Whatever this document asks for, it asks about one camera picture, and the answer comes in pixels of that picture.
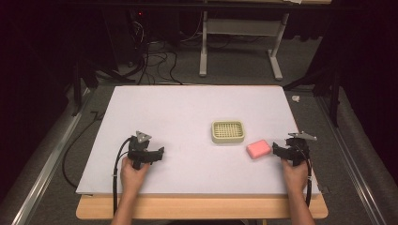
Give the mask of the wooden table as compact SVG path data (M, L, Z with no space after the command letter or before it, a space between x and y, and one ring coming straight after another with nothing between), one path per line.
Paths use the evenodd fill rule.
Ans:
M79 219L110 219L112 195L83 195ZM311 199L313 218L326 218L329 210L321 194ZM132 208L137 219L269 219L290 218L286 195L140 195Z

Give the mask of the person's left hand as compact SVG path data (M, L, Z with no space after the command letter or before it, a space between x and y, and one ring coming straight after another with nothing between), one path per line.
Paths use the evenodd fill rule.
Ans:
M124 196L136 196L138 194L149 168L150 165L147 163L140 170L135 170L128 157L122 159L121 184Z

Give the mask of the white table mat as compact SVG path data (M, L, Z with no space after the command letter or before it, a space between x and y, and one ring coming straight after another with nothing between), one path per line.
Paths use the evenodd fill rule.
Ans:
M245 139L217 144L214 121L240 121ZM297 131L280 86L118 86L110 99L77 188L80 194L110 194L115 158L137 130L151 136L149 150L164 147L149 169L144 194L284 195L280 159L251 159L247 145L260 140L284 145Z

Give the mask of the white metal desk frame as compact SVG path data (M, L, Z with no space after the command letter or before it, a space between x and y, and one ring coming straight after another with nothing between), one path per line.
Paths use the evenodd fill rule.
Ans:
M224 37L236 41L248 42L250 38L273 38L272 48L267 49L268 61L276 81L283 79L277 59L283 34L287 26L289 13L284 13L279 20L244 20L209 18L207 12L202 13L202 45L200 51L199 76L207 75L207 37Z

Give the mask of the pink soap bar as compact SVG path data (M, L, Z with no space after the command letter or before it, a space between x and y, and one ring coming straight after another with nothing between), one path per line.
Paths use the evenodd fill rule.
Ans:
M250 143L246 151L251 159L257 159L270 153L271 148L265 140Z

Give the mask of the black stand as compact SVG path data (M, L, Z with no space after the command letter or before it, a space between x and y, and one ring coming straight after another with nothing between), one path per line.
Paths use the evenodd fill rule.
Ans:
M329 96L329 119L337 127L337 110L339 106L340 75L329 68L305 75L287 85L283 86L285 91L290 91L300 85L313 84L313 94L315 97Z
M96 78L93 64L85 59L79 59L73 66L73 116L76 116L83 106L83 85L88 89L96 89L99 82Z

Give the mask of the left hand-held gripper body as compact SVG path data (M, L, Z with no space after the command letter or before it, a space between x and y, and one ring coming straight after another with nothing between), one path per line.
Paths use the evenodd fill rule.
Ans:
M128 158L132 161L132 168L140 170L142 164L150 163L161 159L161 150L148 151L150 135L139 130L136 135L130 138Z

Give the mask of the person's right hand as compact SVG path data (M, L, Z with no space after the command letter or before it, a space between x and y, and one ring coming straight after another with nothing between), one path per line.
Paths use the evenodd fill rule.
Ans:
M283 178L289 195L302 194L307 186L308 167L302 161L298 166L292 166L286 159L281 159Z

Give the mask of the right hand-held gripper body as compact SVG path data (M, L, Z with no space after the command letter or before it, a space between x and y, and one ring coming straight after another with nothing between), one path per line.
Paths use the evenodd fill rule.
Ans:
M291 160L294 166L298 166L302 161L307 161L310 156L307 141L316 141L317 137L304 131L289 133L290 138L286 140L288 148L282 149L280 158Z

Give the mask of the beige soap dish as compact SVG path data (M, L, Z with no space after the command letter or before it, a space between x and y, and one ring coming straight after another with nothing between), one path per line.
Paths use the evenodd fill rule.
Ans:
M242 143L245 139L244 126L240 121L214 121L211 139L217 144Z

